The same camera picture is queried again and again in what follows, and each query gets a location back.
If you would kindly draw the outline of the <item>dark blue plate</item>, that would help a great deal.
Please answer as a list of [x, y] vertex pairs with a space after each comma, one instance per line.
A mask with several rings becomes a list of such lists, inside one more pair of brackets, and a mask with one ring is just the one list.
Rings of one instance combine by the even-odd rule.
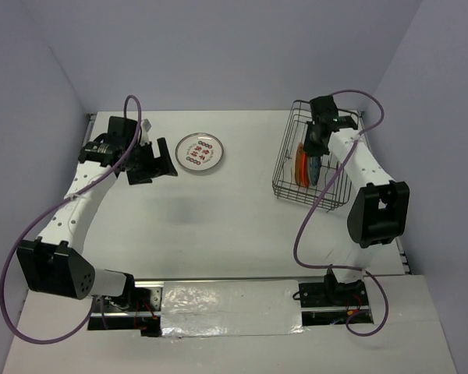
[[308, 176], [312, 186], [317, 186], [321, 173], [321, 158], [312, 156], [308, 161]]

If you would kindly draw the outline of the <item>orange plate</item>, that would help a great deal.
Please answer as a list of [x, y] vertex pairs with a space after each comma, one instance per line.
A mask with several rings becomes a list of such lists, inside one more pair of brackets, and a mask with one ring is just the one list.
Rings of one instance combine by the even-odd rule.
[[303, 144], [299, 143], [295, 157], [295, 180], [300, 187], [308, 188], [310, 185], [307, 169], [307, 154], [303, 150]]

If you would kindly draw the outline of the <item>white plate red characters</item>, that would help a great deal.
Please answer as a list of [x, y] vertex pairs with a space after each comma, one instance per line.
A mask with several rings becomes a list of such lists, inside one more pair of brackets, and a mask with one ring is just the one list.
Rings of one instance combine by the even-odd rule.
[[189, 134], [175, 147], [175, 158], [179, 165], [193, 173], [214, 169], [221, 163], [224, 155], [222, 142], [205, 132]]

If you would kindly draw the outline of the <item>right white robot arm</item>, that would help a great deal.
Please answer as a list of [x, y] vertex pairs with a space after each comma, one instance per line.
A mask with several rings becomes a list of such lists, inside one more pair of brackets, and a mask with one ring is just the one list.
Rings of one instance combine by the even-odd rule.
[[[311, 121], [307, 123], [303, 151], [312, 157], [336, 157], [339, 167], [305, 216], [292, 251], [295, 262], [301, 267], [339, 272], [323, 287], [325, 299], [333, 305], [342, 304], [350, 296], [349, 284], [364, 276], [380, 247], [392, 243], [404, 233], [410, 199], [409, 186], [405, 182], [395, 181], [364, 142], [363, 135], [383, 122], [385, 110], [381, 103], [361, 90], [341, 90], [340, 93], [359, 93], [370, 98], [378, 106], [380, 118], [373, 125], [360, 129], [351, 117], [339, 114], [334, 100], [338, 91], [309, 101]], [[342, 173], [347, 175], [356, 191], [346, 220], [354, 246], [349, 249], [346, 258], [337, 264], [304, 263], [298, 257], [303, 231], [326, 192]]]

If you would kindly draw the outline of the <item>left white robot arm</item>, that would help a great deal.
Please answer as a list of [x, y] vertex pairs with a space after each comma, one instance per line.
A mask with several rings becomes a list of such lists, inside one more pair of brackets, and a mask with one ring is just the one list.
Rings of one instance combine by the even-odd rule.
[[82, 147], [66, 204], [34, 240], [21, 241], [16, 250], [30, 290], [74, 299], [105, 296], [122, 311], [137, 303], [133, 275], [98, 269], [82, 253], [98, 208], [121, 174], [130, 185], [177, 174], [165, 138], [157, 140], [159, 154], [154, 154], [150, 128], [147, 119], [112, 116], [107, 132]]

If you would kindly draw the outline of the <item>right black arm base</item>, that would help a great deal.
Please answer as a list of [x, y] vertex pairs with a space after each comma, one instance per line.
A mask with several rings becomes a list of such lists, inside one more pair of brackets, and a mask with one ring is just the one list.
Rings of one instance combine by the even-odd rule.
[[303, 326], [344, 325], [358, 312], [354, 323], [373, 323], [363, 281], [340, 284], [332, 275], [322, 282], [299, 283], [293, 300], [300, 303]]

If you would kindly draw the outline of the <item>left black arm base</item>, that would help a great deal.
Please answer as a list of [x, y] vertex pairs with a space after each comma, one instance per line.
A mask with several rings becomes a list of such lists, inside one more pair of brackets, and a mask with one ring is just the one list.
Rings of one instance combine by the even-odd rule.
[[142, 337], [161, 336], [163, 287], [135, 288], [128, 299], [104, 296], [87, 325], [89, 331], [133, 331]]

